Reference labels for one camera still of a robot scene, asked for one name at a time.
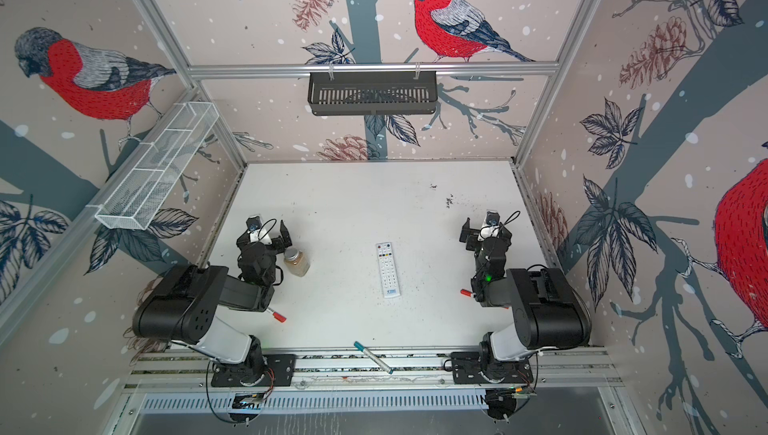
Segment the white remote control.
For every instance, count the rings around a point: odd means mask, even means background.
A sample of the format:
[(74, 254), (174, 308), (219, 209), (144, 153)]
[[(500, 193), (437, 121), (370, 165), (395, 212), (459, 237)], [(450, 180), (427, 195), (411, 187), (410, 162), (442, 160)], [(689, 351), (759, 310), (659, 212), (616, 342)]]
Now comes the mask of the white remote control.
[(392, 244), (390, 242), (378, 243), (376, 249), (383, 296), (385, 299), (400, 297), (401, 291)]

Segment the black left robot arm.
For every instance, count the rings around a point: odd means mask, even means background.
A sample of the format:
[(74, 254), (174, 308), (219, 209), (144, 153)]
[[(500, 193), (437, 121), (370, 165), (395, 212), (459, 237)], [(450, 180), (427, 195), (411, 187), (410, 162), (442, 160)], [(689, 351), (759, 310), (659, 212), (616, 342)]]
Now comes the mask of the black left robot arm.
[(252, 216), (237, 238), (237, 267), (232, 276), (220, 265), (175, 266), (139, 305), (133, 334), (186, 346), (209, 358), (224, 384), (255, 384), (268, 373), (260, 340), (234, 328), (216, 312), (220, 307), (240, 312), (270, 310), (275, 287), (284, 274), (277, 256), (292, 246), (282, 221)]

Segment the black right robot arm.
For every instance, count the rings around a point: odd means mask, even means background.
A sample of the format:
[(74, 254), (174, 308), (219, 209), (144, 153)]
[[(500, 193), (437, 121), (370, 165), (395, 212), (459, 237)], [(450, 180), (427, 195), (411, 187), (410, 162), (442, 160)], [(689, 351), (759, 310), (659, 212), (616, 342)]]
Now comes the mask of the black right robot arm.
[(534, 264), (508, 268), (506, 254), (512, 232), (489, 211), (483, 225), (465, 221), (459, 242), (473, 254), (475, 272), (462, 293), (484, 308), (511, 313), (511, 324), (488, 332), (479, 343), (474, 370), (492, 383), (523, 379), (525, 363), (543, 350), (586, 345), (591, 320), (584, 304), (559, 268)]

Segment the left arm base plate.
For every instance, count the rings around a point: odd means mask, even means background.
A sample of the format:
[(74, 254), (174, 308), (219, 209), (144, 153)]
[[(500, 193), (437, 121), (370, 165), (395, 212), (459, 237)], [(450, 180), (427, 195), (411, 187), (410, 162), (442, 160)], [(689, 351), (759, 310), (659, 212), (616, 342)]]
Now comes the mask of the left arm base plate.
[(240, 364), (213, 363), (210, 385), (215, 388), (288, 387), (296, 365), (294, 354), (250, 357)]

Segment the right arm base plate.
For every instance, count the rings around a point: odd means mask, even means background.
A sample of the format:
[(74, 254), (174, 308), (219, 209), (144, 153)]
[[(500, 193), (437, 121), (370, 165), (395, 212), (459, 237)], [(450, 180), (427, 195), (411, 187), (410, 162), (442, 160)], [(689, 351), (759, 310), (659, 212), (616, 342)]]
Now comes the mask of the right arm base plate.
[(531, 385), (533, 372), (527, 361), (497, 361), (477, 351), (454, 351), (445, 369), (457, 385), (518, 384)]

